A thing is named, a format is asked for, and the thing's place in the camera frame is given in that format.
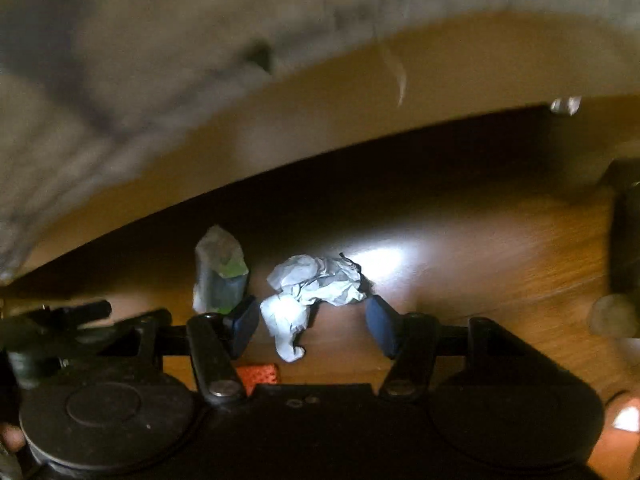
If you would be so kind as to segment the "person's left hand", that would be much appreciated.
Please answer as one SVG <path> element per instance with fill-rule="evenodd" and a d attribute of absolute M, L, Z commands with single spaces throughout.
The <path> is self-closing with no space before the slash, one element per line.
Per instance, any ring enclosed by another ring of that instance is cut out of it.
<path fill-rule="evenodd" d="M 17 453 L 21 448 L 24 448 L 26 443 L 21 428 L 8 422 L 0 424 L 0 438 L 2 444 L 10 453 Z"/>

